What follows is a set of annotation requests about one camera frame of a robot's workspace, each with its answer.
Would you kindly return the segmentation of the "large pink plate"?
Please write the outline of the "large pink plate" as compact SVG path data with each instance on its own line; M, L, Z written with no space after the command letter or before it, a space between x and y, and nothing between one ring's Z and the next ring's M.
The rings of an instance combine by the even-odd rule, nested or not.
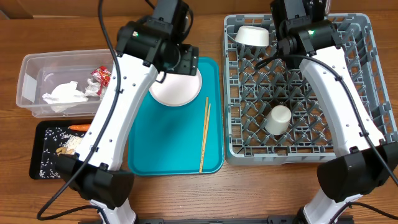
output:
M180 75L160 72L155 83L149 88L152 97L165 106L183 106L193 101L202 86L202 76L197 69L196 75Z

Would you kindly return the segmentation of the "pale green bowl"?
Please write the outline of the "pale green bowl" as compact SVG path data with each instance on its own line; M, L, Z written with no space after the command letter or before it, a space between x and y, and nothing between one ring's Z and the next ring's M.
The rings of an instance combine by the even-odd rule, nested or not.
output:
M267 47L269 45L269 31L262 27L241 26L235 41L240 44Z

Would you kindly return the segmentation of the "red snack wrapper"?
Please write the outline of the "red snack wrapper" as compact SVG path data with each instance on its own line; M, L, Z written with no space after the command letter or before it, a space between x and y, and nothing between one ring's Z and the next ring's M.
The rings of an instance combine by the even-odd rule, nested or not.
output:
M91 72L91 76L99 83L99 90L96 93L102 98L108 88L111 72L105 66L100 66Z

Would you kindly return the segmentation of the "white tissue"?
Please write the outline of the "white tissue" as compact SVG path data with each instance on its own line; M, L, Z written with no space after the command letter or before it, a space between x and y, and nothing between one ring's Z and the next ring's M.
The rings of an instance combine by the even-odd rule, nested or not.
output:
M101 84L87 79L88 86L85 88L85 96L100 96Z
M62 106L51 106L54 112L60 113L75 106L71 105L71 103L88 101L85 94L77 90L77 84L76 81L60 84L51 93L43 94L42 98L48 104L62 104Z

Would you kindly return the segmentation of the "orange carrot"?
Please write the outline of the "orange carrot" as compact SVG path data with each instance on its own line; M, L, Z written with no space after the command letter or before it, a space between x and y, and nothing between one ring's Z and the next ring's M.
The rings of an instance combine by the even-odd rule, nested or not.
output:
M77 125L71 125L68 128L74 131L84 131L87 132L89 130L91 124L77 124Z

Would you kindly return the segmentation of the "rice and peanut food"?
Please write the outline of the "rice and peanut food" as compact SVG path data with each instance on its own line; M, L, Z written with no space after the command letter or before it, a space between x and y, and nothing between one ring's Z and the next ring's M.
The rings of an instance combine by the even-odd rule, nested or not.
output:
M55 170L59 155L74 154L84 135L84 131L76 131L68 127L47 128L44 132L39 178L59 179L60 176Z

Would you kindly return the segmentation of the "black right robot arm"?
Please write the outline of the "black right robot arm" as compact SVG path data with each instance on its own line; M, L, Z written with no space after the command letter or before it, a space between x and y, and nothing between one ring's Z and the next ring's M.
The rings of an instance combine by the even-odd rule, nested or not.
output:
M274 0L275 57L309 82L326 118L335 158L318 166L320 190L295 223L335 223L363 195L394 178L397 143L366 111L349 74L343 43L326 18L328 1Z

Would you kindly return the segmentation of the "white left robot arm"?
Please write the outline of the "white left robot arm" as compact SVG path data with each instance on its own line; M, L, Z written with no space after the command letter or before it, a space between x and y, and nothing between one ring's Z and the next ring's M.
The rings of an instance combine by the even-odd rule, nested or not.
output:
M158 75L195 75L197 47L186 44L193 12L182 0L158 1L153 13L120 28L111 48L110 83L91 126L73 154L55 165L67 187L97 210L104 223L135 223L129 203L134 174L121 169L139 107Z

